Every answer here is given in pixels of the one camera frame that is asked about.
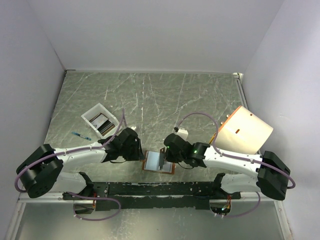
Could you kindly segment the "grey white credit card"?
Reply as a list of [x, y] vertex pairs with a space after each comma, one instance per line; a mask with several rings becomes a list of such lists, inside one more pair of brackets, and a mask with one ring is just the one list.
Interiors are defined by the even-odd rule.
[[159, 171], [163, 170], [163, 166], [165, 164], [165, 156], [166, 156], [166, 148], [163, 147], [159, 150], [159, 163], [158, 163]]

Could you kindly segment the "brown leather card holder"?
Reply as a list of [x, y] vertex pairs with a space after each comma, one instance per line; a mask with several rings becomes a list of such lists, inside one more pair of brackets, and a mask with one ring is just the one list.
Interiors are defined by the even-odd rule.
[[160, 174], [173, 175], [175, 173], [175, 164], [165, 160], [163, 170], [159, 170], [159, 152], [146, 151], [145, 160], [142, 162], [142, 170]]

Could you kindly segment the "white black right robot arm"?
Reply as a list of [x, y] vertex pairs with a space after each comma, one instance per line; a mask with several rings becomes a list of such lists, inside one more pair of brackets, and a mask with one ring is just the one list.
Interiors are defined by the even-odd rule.
[[212, 193], [218, 199], [235, 192], [261, 192], [268, 198], [283, 201], [290, 189], [291, 171], [272, 151], [262, 155], [237, 153], [202, 142], [191, 144], [175, 133], [169, 134], [163, 144], [168, 162], [236, 172], [236, 175], [218, 176], [218, 183], [212, 186]]

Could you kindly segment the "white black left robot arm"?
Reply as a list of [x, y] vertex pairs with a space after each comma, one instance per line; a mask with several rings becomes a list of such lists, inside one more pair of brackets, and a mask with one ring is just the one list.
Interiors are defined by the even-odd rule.
[[15, 186], [21, 182], [24, 188], [18, 191], [27, 193], [31, 199], [48, 192], [72, 192], [86, 200], [94, 192], [92, 180], [86, 173], [70, 173], [70, 169], [86, 164], [112, 162], [119, 157], [125, 161], [144, 159], [141, 140], [129, 127], [118, 135], [81, 147], [52, 148], [44, 144], [16, 169]]

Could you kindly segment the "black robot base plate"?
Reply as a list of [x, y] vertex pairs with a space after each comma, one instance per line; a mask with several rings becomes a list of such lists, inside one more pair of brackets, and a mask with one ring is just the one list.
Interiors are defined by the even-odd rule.
[[191, 182], [94, 182], [84, 197], [112, 198], [122, 209], [195, 208], [209, 210], [210, 200], [239, 200], [239, 192], [227, 193], [213, 181]]

